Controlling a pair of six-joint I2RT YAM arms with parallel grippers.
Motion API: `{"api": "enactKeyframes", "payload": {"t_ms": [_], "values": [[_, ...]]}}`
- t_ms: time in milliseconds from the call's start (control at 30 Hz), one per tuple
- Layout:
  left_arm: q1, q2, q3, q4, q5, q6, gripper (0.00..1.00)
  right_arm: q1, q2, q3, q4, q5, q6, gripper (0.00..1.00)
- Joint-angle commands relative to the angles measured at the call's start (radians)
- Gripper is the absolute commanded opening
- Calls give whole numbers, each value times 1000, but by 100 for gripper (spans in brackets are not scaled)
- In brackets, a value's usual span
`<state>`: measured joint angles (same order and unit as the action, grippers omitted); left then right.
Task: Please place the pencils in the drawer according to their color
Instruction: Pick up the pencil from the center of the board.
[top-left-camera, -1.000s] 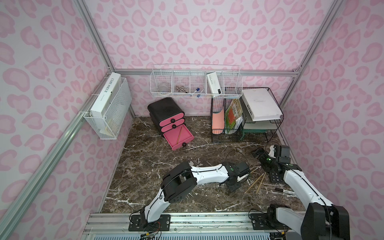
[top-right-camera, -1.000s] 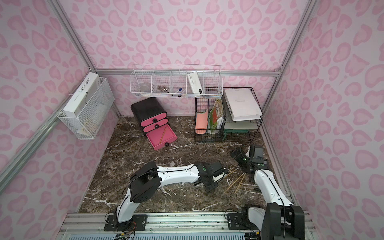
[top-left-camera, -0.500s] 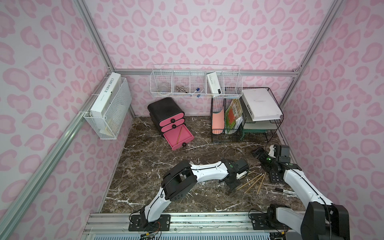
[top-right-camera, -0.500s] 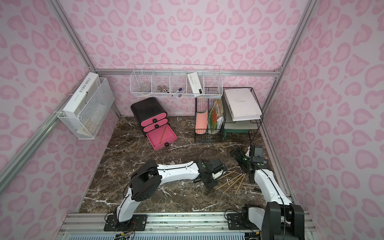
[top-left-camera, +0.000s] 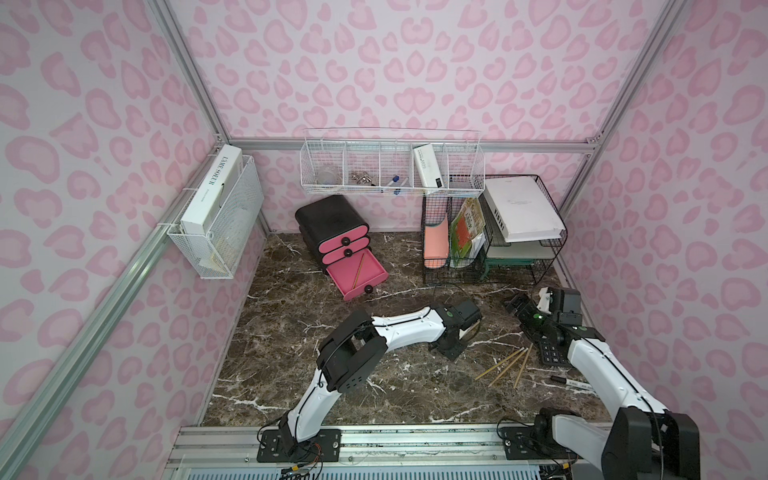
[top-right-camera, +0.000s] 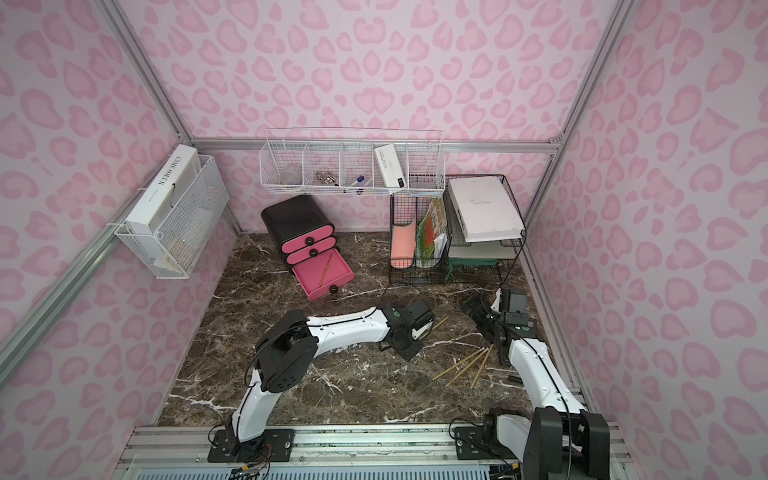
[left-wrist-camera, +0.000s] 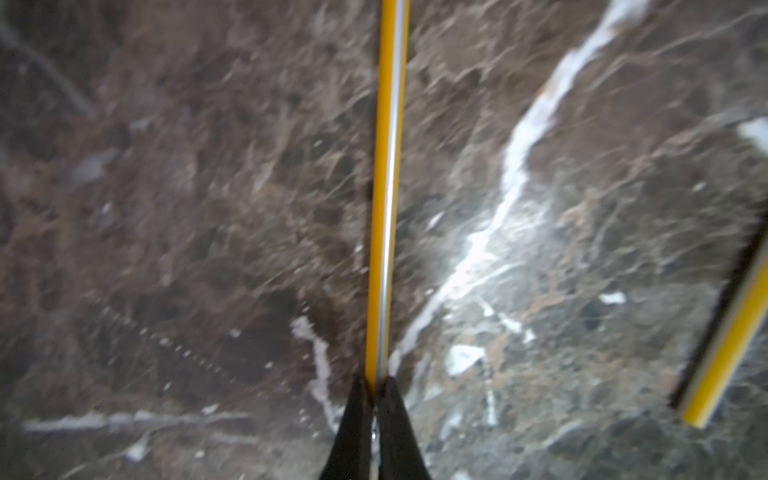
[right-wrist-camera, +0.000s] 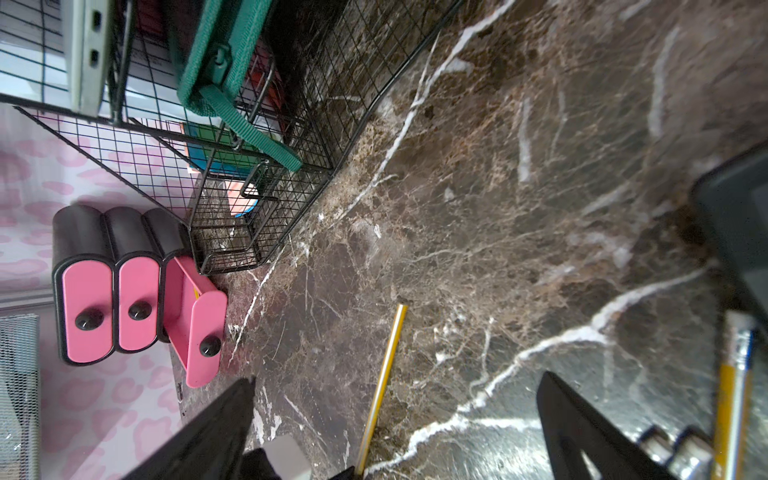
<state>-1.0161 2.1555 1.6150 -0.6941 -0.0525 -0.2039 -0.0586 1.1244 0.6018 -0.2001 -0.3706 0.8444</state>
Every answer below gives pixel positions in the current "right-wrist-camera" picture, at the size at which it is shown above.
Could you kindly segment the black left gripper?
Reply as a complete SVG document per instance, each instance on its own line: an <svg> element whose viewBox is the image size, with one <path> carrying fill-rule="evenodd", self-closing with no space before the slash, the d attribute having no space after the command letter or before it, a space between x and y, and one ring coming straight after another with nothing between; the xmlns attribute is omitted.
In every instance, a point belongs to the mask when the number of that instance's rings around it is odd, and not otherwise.
<svg viewBox="0 0 768 480"><path fill-rule="evenodd" d="M246 452L241 461L240 479L304 480L317 479L309 460L289 435L267 441Z"/></svg>

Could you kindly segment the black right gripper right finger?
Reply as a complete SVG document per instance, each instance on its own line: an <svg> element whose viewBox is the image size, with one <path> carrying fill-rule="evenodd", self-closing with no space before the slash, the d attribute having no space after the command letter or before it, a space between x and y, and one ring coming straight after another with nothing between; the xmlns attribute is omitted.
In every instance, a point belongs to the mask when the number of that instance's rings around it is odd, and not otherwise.
<svg viewBox="0 0 768 480"><path fill-rule="evenodd" d="M555 479L590 479L585 458L604 479L672 477L555 373L543 373L536 402Z"/></svg>

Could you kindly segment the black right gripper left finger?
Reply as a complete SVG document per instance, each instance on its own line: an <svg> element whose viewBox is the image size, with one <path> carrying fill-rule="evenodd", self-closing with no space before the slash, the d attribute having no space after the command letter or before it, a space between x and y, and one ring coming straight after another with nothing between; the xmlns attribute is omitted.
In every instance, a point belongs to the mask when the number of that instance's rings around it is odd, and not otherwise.
<svg viewBox="0 0 768 480"><path fill-rule="evenodd" d="M241 378L126 477L238 479L253 407L254 381Z"/></svg>

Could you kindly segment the pink bottom drawer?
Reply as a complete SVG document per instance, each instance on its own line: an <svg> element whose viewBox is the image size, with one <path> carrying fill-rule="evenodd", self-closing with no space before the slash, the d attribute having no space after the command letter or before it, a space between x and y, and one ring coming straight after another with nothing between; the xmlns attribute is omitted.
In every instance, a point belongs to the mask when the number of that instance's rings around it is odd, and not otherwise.
<svg viewBox="0 0 768 480"><path fill-rule="evenodd" d="M197 271L189 256L168 261L163 327L185 371L200 388L218 374L225 339L227 295Z"/></svg>

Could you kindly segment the black pink drawer cabinet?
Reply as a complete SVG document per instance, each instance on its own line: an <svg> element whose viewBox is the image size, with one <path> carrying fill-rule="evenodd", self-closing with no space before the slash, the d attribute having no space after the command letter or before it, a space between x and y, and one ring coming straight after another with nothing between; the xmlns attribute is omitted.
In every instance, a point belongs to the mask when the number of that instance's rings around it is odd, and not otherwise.
<svg viewBox="0 0 768 480"><path fill-rule="evenodd" d="M165 270L168 261L191 253L189 236L178 218L164 208L142 213L134 208L119 206L106 212L84 205L73 204L59 210L53 217L53 269L52 282L56 312L58 348L64 363L70 366L88 366L99 363L115 352L132 354L148 349L156 342L169 340L163 327L165 305ZM157 338L148 347L133 352L118 346L118 270L133 257L145 256L160 266L158 288ZM113 274L113 351L91 364L73 364L65 358L60 276L74 262L97 260L107 264Z"/></svg>

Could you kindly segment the pink top drawer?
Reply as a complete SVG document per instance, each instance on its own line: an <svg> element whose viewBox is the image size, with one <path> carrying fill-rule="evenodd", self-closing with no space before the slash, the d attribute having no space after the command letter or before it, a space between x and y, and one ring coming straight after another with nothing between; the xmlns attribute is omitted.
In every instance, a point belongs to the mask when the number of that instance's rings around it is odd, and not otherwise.
<svg viewBox="0 0 768 480"><path fill-rule="evenodd" d="M65 358L73 364L113 351L112 279L111 268L97 260L74 262L60 276Z"/></svg>

